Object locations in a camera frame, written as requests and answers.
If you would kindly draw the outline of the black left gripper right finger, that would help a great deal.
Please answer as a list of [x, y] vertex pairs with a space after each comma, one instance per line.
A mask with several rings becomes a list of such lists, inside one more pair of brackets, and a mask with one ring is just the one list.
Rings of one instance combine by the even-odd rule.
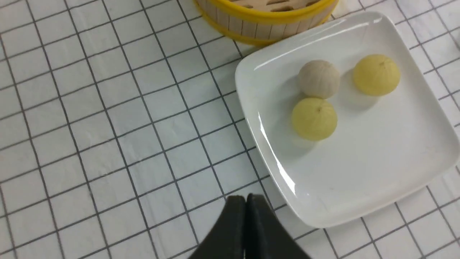
[[309, 259], [289, 235], [262, 195], [246, 199], [247, 259]]

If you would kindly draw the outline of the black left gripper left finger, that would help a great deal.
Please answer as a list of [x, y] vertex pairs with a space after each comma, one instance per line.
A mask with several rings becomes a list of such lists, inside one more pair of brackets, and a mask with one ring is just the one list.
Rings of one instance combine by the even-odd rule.
[[246, 200], [229, 196], [220, 216], [191, 259], [243, 259]]

